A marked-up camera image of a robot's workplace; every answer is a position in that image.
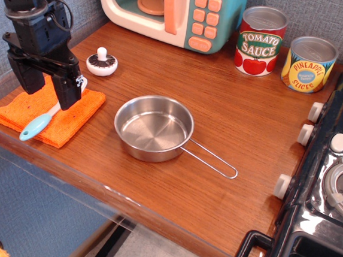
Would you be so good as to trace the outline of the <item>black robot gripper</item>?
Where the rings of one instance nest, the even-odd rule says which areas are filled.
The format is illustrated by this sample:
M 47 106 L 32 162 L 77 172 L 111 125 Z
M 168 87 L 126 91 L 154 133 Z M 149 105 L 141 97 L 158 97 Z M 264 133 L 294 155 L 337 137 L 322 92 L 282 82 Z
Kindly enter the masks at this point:
M 83 75 L 71 53 L 71 10 L 63 0 L 5 0 L 5 15 L 15 33 L 5 34 L 8 60 L 21 87 L 29 95 L 45 85 L 50 74 L 61 109 L 81 99 Z

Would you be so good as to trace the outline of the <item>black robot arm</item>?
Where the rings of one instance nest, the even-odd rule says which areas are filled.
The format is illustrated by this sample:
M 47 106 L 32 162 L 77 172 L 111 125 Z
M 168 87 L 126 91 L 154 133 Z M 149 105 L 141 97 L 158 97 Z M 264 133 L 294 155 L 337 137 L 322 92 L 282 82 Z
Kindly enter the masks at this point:
M 33 94 L 50 75 L 62 110 L 81 98 L 78 59 L 70 51 L 72 12 L 63 0 L 3 0 L 5 15 L 13 23 L 7 32 L 8 60 L 21 87 Z

